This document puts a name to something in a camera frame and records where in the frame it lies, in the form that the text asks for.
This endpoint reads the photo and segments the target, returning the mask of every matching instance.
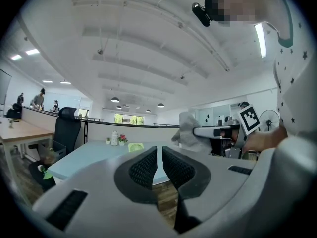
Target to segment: ceiling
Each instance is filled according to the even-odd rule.
[[[214,83],[271,68],[276,48],[272,29],[264,25],[263,59],[254,26],[211,22],[205,28],[191,12],[194,2],[204,4],[204,0],[29,0],[17,15],[19,25],[8,33],[5,50],[10,56],[37,48],[41,54],[14,61],[37,81],[65,78],[106,109],[115,109],[110,99],[117,96],[122,105],[141,107],[140,113],[151,109],[154,114],[206,103],[206,92],[216,90]],[[160,102],[165,109],[157,108]]]

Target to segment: white table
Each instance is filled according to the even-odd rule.
[[[163,169],[162,147],[175,145],[172,142],[145,142],[143,145],[144,149],[152,146],[158,148],[158,169],[153,178],[153,185],[169,181]],[[112,146],[107,145],[105,141],[89,141],[50,166],[48,170],[53,175],[55,183],[58,184],[91,163],[117,158],[125,154],[129,154],[127,144]]]
[[[28,198],[26,197],[23,189],[21,188],[18,177],[16,175],[12,157],[10,154],[10,147],[14,145],[23,145],[38,140],[52,139],[54,133],[33,126],[22,120],[19,120],[19,122],[14,122],[13,128],[9,128],[10,123],[8,118],[1,117],[0,121],[0,142],[4,146],[4,152],[9,167],[9,171],[11,173],[12,179],[16,183],[18,192],[20,193],[22,199],[27,205],[31,206]]]

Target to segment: white fan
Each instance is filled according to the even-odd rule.
[[[265,110],[260,115],[260,131],[271,131],[279,126],[279,116],[274,110]]]

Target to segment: star-print shirt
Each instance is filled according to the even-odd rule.
[[[284,1],[288,5],[291,38],[278,39],[274,61],[277,110],[288,135],[297,135],[317,130],[316,43],[300,11],[290,0]]]

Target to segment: floor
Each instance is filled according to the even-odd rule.
[[[42,194],[41,187],[33,180],[29,173],[28,166],[31,163],[28,159],[21,159],[20,154],[15,148],[11,150],[13,164],[17,173],[22,189],[27,198],[33,204]],[[4,181],[16,197],[16,200],[22,202],[22,199],[17,195],[16,185],[11,181],[11,175],[6,163],[3,146],[0,146],[0,169]],[[178,193],[171,182],[165,182],[152,187],[153,192],[158,197],[158,208],[166,221],[171,227],[174,227],[176,218],[177,198]]]

